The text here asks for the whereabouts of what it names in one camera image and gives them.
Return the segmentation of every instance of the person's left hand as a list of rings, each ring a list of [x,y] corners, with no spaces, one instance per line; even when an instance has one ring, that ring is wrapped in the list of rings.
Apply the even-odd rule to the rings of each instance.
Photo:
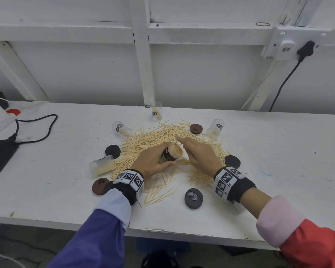
[[[176,165],[176,162],[174,161],[167,161],[163,164],[159,163],[159,158],[162,152],[170,143],[171,142],[165,142],[161,145],[142,151],[131,166],[131,169],[138,170],[143,175],[144,179],[146,179],[159,172],[165,171],[170,166]]]

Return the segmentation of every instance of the power outlet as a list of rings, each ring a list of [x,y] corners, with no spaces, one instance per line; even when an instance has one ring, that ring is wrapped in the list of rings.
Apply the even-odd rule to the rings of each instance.
[[[313,27],[295,27],[277,25],[272,29],[262,50],[265,59],[298,60],[296,52],[309,40],[315,42],[314,51],[321,46],[332,43],[330,29]]]

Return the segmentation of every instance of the sleeve cuff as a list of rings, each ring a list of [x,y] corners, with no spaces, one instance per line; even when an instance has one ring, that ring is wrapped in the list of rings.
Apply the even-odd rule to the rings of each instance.
[[[123,225],[124,231],[129,227],[130,223],[130,203],[127,198],[118,189],[109,190],[98,202],[95,210],[104,210],[118,218]]]
[[[278,248],[304,221],[302,212],[282,196],[273,197],[260,212],[257,220],[259,235],[271,246]]]

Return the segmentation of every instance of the person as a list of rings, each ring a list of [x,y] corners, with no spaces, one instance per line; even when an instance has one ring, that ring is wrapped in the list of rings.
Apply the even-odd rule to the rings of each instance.
[[[191,165],[199,171],[215,177],[226,168],[210,145],[191,138],[176,138],[183,144]],[[141,152],[130,171],[148,178],[173,166],[173,161],[158,162],[168,145],[164,143]],[[136,201],[137,190],[131,188],[115,183],[48,268],[123,267],[123,235],[129,226],[131,206]],[[258,233],[268,244],[280,248],[292,266],[335,268],[335,232],[306,219],[285,197],[272,198],[249,179],[242,178],[231,187],[228,198],[240,202],[257,219]]]

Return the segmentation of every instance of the sleeve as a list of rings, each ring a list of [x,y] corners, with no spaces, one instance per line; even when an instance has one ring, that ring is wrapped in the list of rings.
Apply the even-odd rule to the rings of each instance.
[[[129,221],[129,201],[119,190],[109,190],[47,268],[123,268]]]
[[[263,208],[257,230],[297,268],[335,268],[335,231],[305,219],[284,197],[272,198]]]

